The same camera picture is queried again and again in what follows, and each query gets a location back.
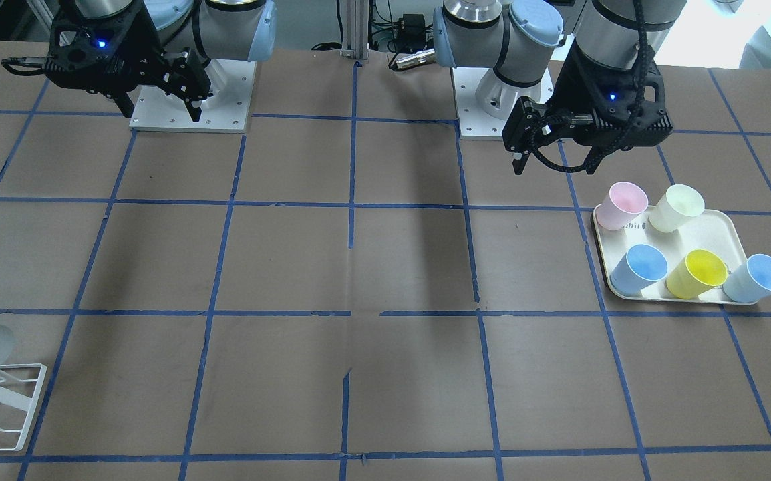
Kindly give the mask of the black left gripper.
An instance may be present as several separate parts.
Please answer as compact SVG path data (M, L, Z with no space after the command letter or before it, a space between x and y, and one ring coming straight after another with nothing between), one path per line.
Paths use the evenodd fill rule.
M636 106L639 88L635 76L639 63L631 69L617 70L591 60L575 47L566 57L554 85L553 95L544 110L526 96L517 100L502 129L502 141L512 155L512 168L517 176L525 171L530 128L547 125L550 131L536 138L539 146L558 139L573 139L582 146L598 150L612 145L625 128ZM650 61L645 77L646 98L633 129L621 147L652 147L669 137L673 124L665 104L663 77L654 61Z

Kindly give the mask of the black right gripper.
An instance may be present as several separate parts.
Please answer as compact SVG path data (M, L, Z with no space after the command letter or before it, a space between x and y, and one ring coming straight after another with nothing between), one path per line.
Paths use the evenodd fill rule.
M43 74L57 86L111 98L125 118L135 110L130 92L157 86L175 95L193 122L211 84L196 52L184 47L167 52L146 7L111 8L104 15L89 7L61 7L52 32Z

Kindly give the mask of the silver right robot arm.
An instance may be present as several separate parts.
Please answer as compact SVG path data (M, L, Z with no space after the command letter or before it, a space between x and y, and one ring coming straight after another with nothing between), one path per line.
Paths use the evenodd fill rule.
M41 72L61 88L100 94L126 118L138 86L180 100L191 121L216 91L212 61L267 61L275 48L273 1L187 1L165 34L144 1L61 1Z

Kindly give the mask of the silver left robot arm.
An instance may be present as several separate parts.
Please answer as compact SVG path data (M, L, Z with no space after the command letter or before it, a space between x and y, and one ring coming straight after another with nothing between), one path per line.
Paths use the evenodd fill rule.
M477 94L504 119L514 173L535 156L563 173L595 173L618 150L657 146L673 133L655 52L683 1L587 1L574 43L545 102L541 85L565 31L545 1L446 1L435 9L438 64L486 68Z

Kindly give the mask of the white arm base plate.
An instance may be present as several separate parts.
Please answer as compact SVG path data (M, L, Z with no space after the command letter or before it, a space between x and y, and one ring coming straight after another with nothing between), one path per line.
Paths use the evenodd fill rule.
M201 103L198 122L191 120L180 98L164 94L157 86L142 86L129 127L144 132L244 134L258 66L247 61L211 61L206 73L212 95Z
M517 88L503 82L490 68L452 68L452 83L460 137L463 140L501 140L505 122L516 101L527 96L535 103L546 103L554 90L551 67L547 63L538 83Z

